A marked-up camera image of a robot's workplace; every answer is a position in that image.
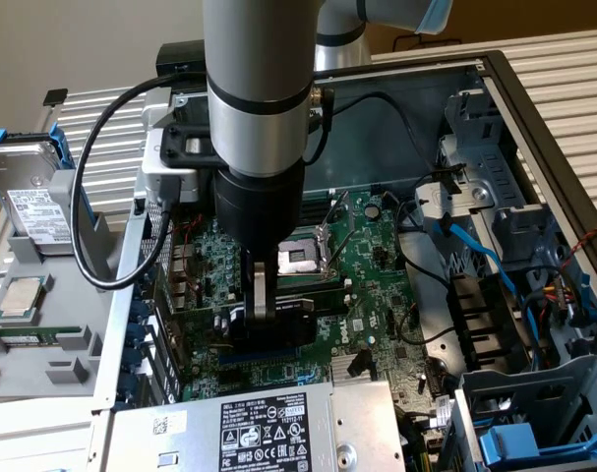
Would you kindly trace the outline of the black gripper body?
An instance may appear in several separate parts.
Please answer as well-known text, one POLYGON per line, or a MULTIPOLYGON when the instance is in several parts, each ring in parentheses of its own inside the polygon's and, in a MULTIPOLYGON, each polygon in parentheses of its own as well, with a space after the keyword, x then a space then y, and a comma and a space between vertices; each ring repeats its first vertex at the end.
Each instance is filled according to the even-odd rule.
POLYGON ((216 170, 218 224, 247 251, 272 251, 297 226, 304 179, 303 164, 263 178, 216 170))

